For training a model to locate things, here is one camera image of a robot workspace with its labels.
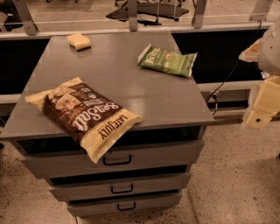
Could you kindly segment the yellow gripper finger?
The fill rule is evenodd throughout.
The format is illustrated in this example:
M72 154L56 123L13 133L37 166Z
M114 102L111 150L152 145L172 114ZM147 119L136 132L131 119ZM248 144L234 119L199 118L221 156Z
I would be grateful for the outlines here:
M241 52L239 59L245 62L257 62L260 43L260 39L255 41L250 47Z
M279 112L280 77L272 76L251 88L242 123L253 130L263 130Z

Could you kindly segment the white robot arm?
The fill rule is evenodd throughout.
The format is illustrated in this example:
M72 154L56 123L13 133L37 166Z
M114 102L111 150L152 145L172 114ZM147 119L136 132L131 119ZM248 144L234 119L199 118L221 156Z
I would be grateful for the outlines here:
M239 59L256 62L261 74L267 74L249 93L243 123L253 130L264 129L280 112L280 17Z

